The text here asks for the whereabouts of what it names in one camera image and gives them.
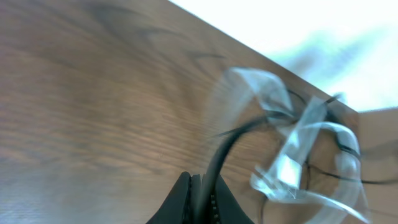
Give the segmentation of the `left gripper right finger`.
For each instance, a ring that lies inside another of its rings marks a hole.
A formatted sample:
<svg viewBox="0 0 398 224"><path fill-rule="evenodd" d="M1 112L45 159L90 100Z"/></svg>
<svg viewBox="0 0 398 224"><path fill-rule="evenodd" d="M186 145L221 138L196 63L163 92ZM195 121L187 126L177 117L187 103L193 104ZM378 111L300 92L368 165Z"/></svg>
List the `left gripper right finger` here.
<svg viewBox="0 0 398 224"><path fill-rule="evenodd" d="M253 224L221 176L210 195L211 224Z"/></svg>

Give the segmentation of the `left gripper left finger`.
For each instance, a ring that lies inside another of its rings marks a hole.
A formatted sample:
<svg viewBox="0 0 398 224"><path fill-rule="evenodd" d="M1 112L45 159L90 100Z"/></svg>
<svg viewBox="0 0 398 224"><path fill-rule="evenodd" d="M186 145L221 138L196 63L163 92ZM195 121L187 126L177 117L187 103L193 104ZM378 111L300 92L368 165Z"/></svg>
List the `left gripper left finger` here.
<svg viewBox="0 0 398 224"><path fill-rule="evenodd" d="M190 223L190 192L192 177L182 172L164 202L147 224Z"/></svg>

